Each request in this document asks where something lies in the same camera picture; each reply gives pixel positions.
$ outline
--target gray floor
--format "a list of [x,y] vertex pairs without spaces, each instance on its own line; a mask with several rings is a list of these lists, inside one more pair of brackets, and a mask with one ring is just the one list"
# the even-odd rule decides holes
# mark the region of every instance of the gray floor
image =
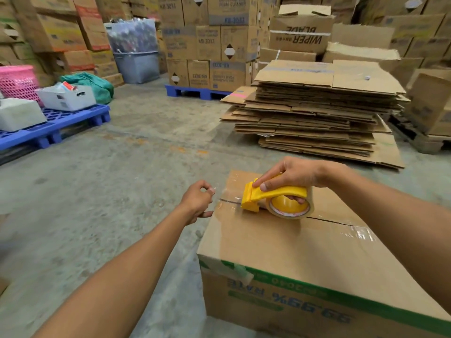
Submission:
[[[285,155],[219,124],[227,105],[168,98],[163,84],[116,89],[109,124],[0,167],[0,214],[11,213],[0,230],[0,275],[12,280],[0,297],[1,336],[30,337],[91,273],[162,220],[192,182],[204,178],[221,190],[229,170],[264,172]],[[450,155],[398,143],[402,172],[352,166],[451,206]],[[133,337],[267,337],[206,318],[195,255],[206,224],[185,228]]]

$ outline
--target green sack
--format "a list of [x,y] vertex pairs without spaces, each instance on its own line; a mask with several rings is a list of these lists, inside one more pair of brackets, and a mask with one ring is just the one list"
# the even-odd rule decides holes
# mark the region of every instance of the green sack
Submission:
[[64,75],[59,80],[74,85],[90,86],[97,104],[108,104],[113,100],[114,86],[106,79],[97,77],[92,73],[80,72],[74,75]]

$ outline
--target person's left hand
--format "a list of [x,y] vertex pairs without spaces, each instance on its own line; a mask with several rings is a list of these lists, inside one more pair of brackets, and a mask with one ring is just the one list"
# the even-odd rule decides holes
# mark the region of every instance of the person's left hand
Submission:
[[208,218],[213,215],[213,211],[206,211],[208,205],[213,201],[215,189],[205,180],[199,180],[191,185],[183,194],[180,205],[188,209],[194,216],[187,224],[193,224],[197,218]]

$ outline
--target styrofoam box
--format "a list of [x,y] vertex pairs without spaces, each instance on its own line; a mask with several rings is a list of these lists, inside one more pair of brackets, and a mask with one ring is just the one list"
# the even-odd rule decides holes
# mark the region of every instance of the styrofoam box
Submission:
[[0,130],[17,131],[47,122],[36,101],[19,98],[0,100]]
[[54,110],[77,111],[96,104],[96,98],[90,86],[79,85],[75,90],[70,91],[55,85],[37,89],[36,93],[44,107]]

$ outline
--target gray bin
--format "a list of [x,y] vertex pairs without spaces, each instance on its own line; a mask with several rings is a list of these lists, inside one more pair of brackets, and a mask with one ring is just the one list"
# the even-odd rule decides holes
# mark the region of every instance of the gray bin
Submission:
[[114,53],[114,58],[127,84],[141,84],[160,78],[158,52]]

